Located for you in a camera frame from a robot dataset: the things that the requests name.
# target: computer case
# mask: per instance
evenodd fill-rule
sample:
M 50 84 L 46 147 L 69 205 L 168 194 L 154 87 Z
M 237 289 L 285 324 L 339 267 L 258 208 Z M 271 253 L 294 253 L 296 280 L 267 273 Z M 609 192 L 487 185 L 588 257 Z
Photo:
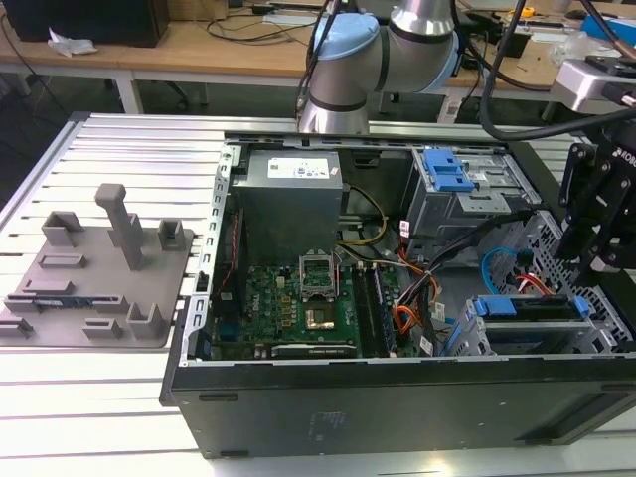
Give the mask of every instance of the computer case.
M 234 144 L 244 150 L 250 140 L 255 139 L 240 137 Z M 380 166 L 374 167 L 378 157 L 371 155 L 370 148 L 425 151 L 437 147 L 382 137 L 267 137 L 255 141 L 266 148 L 282 148 L 284 143 L 288 148 L 297 148 L 299 156 L 307 149 L 342 150 L 353 144 L 358 177 L 347 173 L 346 154 L 341 154 L 343 183 L 363 183 L 366 174 L 370 179 L 366 187 L 372 194 L 378 192 L 378 197 L 382 188 L 396 187 L 415 198 L 417 191 L 409 191 L 413 182 L 410 180 L 407 184 L 384 181 L 379 184 L 381 187 L 373 188 L 371 179 L 380 181 L 382 175 L 378 172 Z M 486 148 L 499 151 L 495 155 L 506 158 L 525 192 L 523 196 L 516 195 L 514 188 L 503 183 L 503 176 L 494 174 L 495 162 L 483 173 L 492 175 L 493 188 L 508 191 L 508 204 L 529 198 L 546 207 L 542 217 L 554 224 L 563 220 L 557 203 L 558 183 L 531 145 L 457 141 L 450 146 L 465 151 L 471 164 Z M 239 173 L 242 164 L 234 161 L 236 154 L 232 147 L 222 153 L 211 231 L 218 229 L 222 211 L 232 207 L 237 199 L 228 195 L 231 176 Z M 380 156 L 379 160 L 380 164 L 388 162 L 396 167 L 399 162 L 393 157 Z M 474 180 L 483 179 L 477 177 L 483 175 L 481 171 L 471 168 L 467 172 Z M 497 187 L 495 180 L 501 182 Z M 451 215 L 449 220 L 456 219 Z M 500 229 L 503 243 L 526 237 L 532 223 L 520 225 L 518 235 L 513 234 L 513 229 Z M 212 263 L 214 252 L 210 247 L 204 245 L 201 254 L 202 267 Z M 567 270 L 560 269 L 558 273 L 569 276 Z M 446 286 L 443 293 L 450 298 L 452 291 L 451 286 Z M 625 272 L 606 274 L 596 291 L 602 301 L 594 302 L 595 306 L 619 316 L 627 327 L 624 334 L 634 336 L 634 282 Z M 214 337 L 208 334 L 214 333 L 214 325 L 206 327 L 206 320 L 214 323 L 217 313 L 214 307 L 206 313 L 206 293 L 193 293 L 186 305 L 188 311 L 184 310 L 180 318 L 183 321 L 177 325 L 164 383 L 164 397 L 171 395 L 174 399 L 205 458 L 564 445 L 576 442 L 636 404 L 636 362 L 634 354 L 629 353 L 633 345 L 629 337 L 619 340 L 607 353 L 419 355 L 287 362 L 237 356 L 228 357 L 231 361 L 215 361 L 211 351 Z M 619 331 L 614 334 L 622 336 Z M 237 345 L 228 343 L 229 349 Z
M 46 42 L 51 28 L 96 44 L 152 48 L 169 23 L 166 0 L 5 0 L 4 7 L 24 42 Z

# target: light blue joint cap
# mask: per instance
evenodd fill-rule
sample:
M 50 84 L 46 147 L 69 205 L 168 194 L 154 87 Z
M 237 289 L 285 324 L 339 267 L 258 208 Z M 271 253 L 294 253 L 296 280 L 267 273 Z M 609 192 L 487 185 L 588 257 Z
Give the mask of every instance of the light blue joint cap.
M 327 18 L 318 23 L 314 49 L 318 48 Z M 338 60 L 349 57 L 370 44 L 380 33 L 376 17 L 361 13 L 341 13 L 336 16 L 329 34 L 322 44 L 319 60 Z

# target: floor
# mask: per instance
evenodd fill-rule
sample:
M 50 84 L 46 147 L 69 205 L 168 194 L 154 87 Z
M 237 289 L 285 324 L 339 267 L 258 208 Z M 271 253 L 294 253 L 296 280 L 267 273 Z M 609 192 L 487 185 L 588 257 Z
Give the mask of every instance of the floor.
M 117 90 L 102 79 L 43 78 L 66 111 L 121 112 Z M 66 121 L 66 116 L 33 77 L 31 94 L 15 92 L 0 99 L 0 208 L 29 174 Z M 140 93 L 147 113 L 197 114 L 253 117 L 291 117 L 295 90 L 275 86 L 211 84 L 210 104 L 201 105 L 203 87 L 181 84 L 191 100 L 187 111 L 179 108 L 179 97 L 163 82 L 142 81 Z M 434 122 L 441 96 L 402 94 L 399 104 L 378 113 L 380 96 L 370 97 L 371 120 Z M 458 122 L 477 123 L 478 99 L 471 98 L 460 111 Z M 545 105 L 538 102 L 496 100 L 492 117 L 496 124 L 542 125 Z

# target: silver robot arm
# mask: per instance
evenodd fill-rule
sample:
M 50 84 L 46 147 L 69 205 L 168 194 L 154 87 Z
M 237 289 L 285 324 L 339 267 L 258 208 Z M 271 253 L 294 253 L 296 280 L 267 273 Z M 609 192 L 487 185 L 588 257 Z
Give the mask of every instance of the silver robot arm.
M 325 22 L 318 25 L 316 39 Z M 441 87 L 455 67 L 457 51 L 448 0 L 403 0 L 387 28 L 368 15 L 339 14 L 319 52 L 298 128 L 367 134 L 370 92 Z

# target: desk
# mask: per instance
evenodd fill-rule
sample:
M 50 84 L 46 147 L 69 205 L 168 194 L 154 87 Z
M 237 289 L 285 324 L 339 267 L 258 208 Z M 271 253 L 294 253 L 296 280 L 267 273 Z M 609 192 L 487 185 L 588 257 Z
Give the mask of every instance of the desk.
M 143 226 L 182 218 L 199 235 L 192 248 L 196 264 L 227 130 L 293 132 L 294 123 L 116 114 L 69 122 L 0 213 L 0 297 L 13 291 L 39 250 L 49 211 L 72 210 L 85 225 L 108 224 L 91 205 L 104 181 L 126 187 L 130 210 Z M 371 131 L 424 141 L 487 137 L 467 124 L 372 122 Z M 215 140 L 201 140 L 211 136 Z M 558 179 L 571 141 L 563 135 L 532 142 Z M 182 297 L 193 288 L 192 263 Z M 157 401 L 167 356 L 167 348 L 0 348 L 0 475 L 589 477 L 634 475 L 636 469 L 636 410 L 564 447 L 206 461 L 178 409 Z
M 538 13 L 552 15 L 552 0 L 530 0 Z M 574 2 L 570 9 L 580 9 Z M 629 15 L 634 8 L 629 5 L 602 4 L 602 11 Z M 245 25 L 250 18 L 234 18 L 227 21 L 229 27 Z M 268 47 L 246 46 L 210 37 L 194 22 L 172 22 L 155 49 L 138 49 L 97 45 L 99 52 L 76 56 L 71 59 L 58 55 L 43 43 L 20 42 L 13 31 L 12 41 L 18 50 L 40 75 L 112 79 L 127 113 L 142 113 L 143 106 L 135 84 L 136 80 L 173 80 L 190 82 L 218 82 L 232 84 L 260 84 L 297 86 L 304 72 L 305 47 L 300 43 L 285 43 Z M 248 35 L 276 31 L 272 25 L 254 25 L 245 29 Z M 296 30 L 292 35 L 302 42 L 309 39 L 309 28 Z M 550 45 L 529 42 L 524 55 L 518 59 L 506 59 L 502 72 L 525 82 L 552 84 L 557 67 L 550 64 Z M 492 59 L 495 49 L 490 48 Z M 6 39 L 0 38 L 0 72 L 27 74 L 28 70 L 11 50 Z M 475 72 L 462 71 L 451 78 L 445 88 L 437 91 L 446 99 L 439 116 L 441 122 L 453 122 L 458 102 L 475 81 Z M 481 89 L 474 93 L 481 94 Z M 548 93 L 519 90 L 497 81 L 495 97 L 549 100 Z

